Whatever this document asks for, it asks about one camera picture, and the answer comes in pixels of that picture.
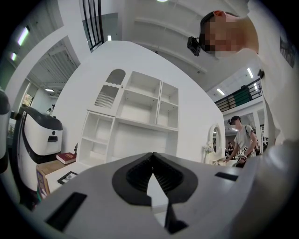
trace ceiling light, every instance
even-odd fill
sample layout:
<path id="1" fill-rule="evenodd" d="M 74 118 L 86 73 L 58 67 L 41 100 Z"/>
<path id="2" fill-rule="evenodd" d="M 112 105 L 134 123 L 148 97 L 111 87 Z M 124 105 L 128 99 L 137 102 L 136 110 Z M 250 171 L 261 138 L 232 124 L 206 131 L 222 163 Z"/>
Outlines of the ceiling light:
<path id="1" fill-rule="evenodd" d="M 17 57 L 17 55 L 13 52 L 13 53 L 11 54 L 11 59 L 14 61 L 16 57 Z"/>
<path id="2" fill-rule="evenodd" d="M 217 91 L 221 94 L 221 95 L 225 95 L 224 93 L 223 93 L 223 91 L 222 90 L 220 90 L 220 89 L 217 89 Z"/>
<path id="3" fill-rule="evenodd" d="M 22 45 L 23 41 L 25 40 L 26 36 L 28 35 L 29 32 L 29 27 L 25 27 L 24 30 L 22 31 L 22 34 L 18 40 L 18 44 Z"/>
<path id="4" fill-rule="evenodd" d="M 253 74 L 252 74 L 252 72 L 251 72 L 251 70 L 250 70 L 249 67 L 247 68 L 247 71 L 248 71 L 248 73 L 250 74 L 250 77 L 253 78 Z"/>

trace man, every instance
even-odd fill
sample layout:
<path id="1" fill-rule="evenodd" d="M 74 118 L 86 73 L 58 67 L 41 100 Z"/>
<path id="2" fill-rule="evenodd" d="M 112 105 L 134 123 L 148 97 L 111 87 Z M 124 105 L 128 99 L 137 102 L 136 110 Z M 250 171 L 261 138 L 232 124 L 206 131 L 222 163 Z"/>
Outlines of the man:
<path id="1" fill-rule="evenodd" d="M 228 155 L 231 155 L 234 150 L 234 146 L 231 142 L 228 142 Z"/>
<path id="2" fill-rule="evenodd" d="M 200 23 L 200 48 L 216 56 L 242 49 L 256 52 L 261 70 L 253 75 L 261 79 L 264 133 L 274 142 L 275 128 L 279 129 L 276 144 L 285 139 L 296 140 L 299 138 L 298 52 L 275 16 L 262 3 L 251 0 L 248 8 L 249 14 L 243 18 L 223 11 L 206 15 Z"/>
<path id="3" fill-rule="evenodd" d="M 250 125 L 242 125 L 241 118 L 239 116 L 232 117 L 229 124 L 237 129 L 238 133 L 234 139 L 235 148 L 230 157 L 224 161 L 228 162 L 235 157 L 239 150 L 242 150 L 244 152 L 244 156 L 238 161 L 239 167 L 242 168 L 248 157 L 256 156 L 254 151 L 254 147 L 257 144 L 256 135 Z"/>

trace backpack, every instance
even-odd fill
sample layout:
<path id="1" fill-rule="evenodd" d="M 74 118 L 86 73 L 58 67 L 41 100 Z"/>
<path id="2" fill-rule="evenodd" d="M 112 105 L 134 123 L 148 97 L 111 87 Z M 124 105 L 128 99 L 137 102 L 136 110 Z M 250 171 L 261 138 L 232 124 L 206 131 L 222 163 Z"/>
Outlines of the backpack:
<path id="1" fill-rule="evenodd" d="M 245 130 L 246 130 L 246 134 L 250 137 L 249 132 L 247 130 L 247 126 L 245 126 Z M 261 147 L 260 147 L 260 144 L 259 144 L 258 141 L 256 143 L 256 146 L 254 147 L 254 150 L 255 150 L 257 156 L 260 155 L 260 153 L 261 153 Z"/>

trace red book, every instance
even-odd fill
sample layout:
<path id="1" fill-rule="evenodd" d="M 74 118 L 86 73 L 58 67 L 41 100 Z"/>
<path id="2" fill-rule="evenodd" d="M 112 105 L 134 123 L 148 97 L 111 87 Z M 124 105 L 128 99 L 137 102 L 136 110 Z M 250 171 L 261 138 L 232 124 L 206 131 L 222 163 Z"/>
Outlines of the red book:
<path id="1" fill-rule="evenodd" d="M 72 153 L 64 153 L 56 155 L 56 158 L 63 164 L 69 164 L 76 161 L 76 155 Z"/>

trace picture frame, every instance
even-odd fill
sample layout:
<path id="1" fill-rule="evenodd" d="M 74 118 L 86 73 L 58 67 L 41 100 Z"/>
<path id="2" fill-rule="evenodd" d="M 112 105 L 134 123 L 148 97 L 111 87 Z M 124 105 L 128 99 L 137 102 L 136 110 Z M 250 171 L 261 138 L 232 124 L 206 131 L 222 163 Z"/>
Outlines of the picture frame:
<path id="1" fill-rule="evenodd" d="M 68 181 L 70 181 L 71 179 L 75 178 L 78 174 L 70 171 L 68 172 L 66 175 L 62 176 L 61 178 L 59 178 L 57 180 L 58 183 L 60 183 L 61 185 L 67 183 Z"/>

